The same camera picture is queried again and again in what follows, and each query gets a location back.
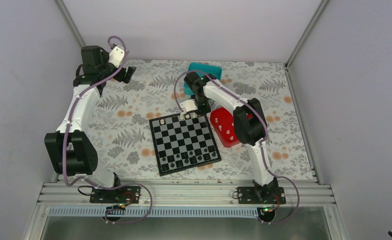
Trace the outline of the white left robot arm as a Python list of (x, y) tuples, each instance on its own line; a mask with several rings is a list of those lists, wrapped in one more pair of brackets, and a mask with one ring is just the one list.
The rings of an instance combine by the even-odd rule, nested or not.
[(97, 45), (81, 49), (83, 63), (76, 70), (68, 111), (56, 131), (44, 138), (54, 171), (64, 177), (68, 186), (78, 180), (90, 181), (93, 186), (104, 188), (103, 196), (112, 203), (122, 198), (123, 189), (117, 175), (98, 163), (98, 153), (86, 131), (106, 82), (111, 78), (130, 82), (136, 68), (123, 67), (128, 53), (115, 44), (110, 52)]

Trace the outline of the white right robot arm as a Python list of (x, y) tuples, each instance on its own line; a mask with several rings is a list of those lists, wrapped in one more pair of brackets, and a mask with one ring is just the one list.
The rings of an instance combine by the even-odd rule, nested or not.
[(195, 96), (179, 104), (181, 113), (206, 115), (211, 111), (208, 101), (213, 100), (233, 115), (234, 132), (244, 144), (252, 164), (255, 198), (262, 204), (268, 203), (274, 197), (278, 181), (270, 171), (266, 149), (269, 134), (260, 101), (239, 96), (213, 75), (200, 70), (187, 71), (182, 77)]

